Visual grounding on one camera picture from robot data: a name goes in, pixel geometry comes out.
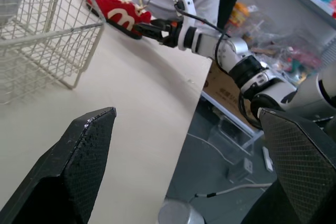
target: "white table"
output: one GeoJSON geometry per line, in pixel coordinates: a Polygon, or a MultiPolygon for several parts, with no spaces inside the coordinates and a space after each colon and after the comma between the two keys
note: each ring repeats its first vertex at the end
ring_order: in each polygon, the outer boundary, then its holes
{"type": "Polygon", "coordinates": [[[50,87],[1,108],[0,208],[69,123],[117,108],[106,172],[90,223],[155,223],[211,60],[109,25],[76,89],[50,87]]]}

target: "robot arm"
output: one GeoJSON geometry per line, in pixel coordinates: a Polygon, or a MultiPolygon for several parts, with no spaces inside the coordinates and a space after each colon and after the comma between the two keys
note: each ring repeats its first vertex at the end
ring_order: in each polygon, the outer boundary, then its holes
{"type": "Polygon", "coordinates": [[[194,54],[216,60],[235,81],[245,99],[251,101],[251,111],[258,118],[259,108],[270,108],[295,113],[310,120],[329,118],[336,114],[336,63],[321,73],[310,76],[298,88],[262,67],[240,38],[222,38],[222,32],[205,26],[195,27],[196,10],[193,0],[174,0],[175,7],[184,13],[178,21],[160,20],[154,25],[138,24],[144,36],[154,38],[180,50],[189,48],[194,54]]]}

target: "white wire basket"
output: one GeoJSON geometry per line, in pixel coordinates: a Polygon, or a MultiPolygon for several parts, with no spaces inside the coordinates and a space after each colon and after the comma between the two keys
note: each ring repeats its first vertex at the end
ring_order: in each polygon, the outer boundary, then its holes
{"type": "Polygon", "coordinates": [[[86,0],[0,0],[0,104],[53,82],[76,87],[103,25],[86,0]]]}

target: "red plush toy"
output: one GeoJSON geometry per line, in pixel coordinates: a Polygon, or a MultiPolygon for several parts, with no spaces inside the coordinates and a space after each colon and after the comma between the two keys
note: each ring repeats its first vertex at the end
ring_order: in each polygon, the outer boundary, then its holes
{"type": "MultiPolygon", "coordinates": [[[[141,34],[134,30],[137,23],[150,23],[151,13],[144,12],[144,7],[136,7],[133,2],[121,0],[96,0],[106,21],[133,39],[141,39],[141,34]]],[[[90,10],[98,15],[93,9],[91,0],[87,0],[90,10]]]]}

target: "yellow m logo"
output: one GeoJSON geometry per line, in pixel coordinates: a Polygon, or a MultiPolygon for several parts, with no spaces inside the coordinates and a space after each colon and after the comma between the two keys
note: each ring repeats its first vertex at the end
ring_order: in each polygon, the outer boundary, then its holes
{"type": "Polygon", "coordinates": [[[121,8],[113,9],[113,10],[111,10],[111,11],[109,11],[107,13],[107,17],[111,18],[115,14],[118,14],[118,13],[121,14],[121,18],[120,18],[120,20],[118,21],[117,24],[119,26],[122,26],[123,24],[125,24],[126,22],[128,22],[127,30],[131,31],[132,28],[133,28],[133,26],[134,26],[135,20],[134,20],[134,18],[132,16],[128,15],[128,13],[126,12],[125,9],[121,9],[121,8]]]}

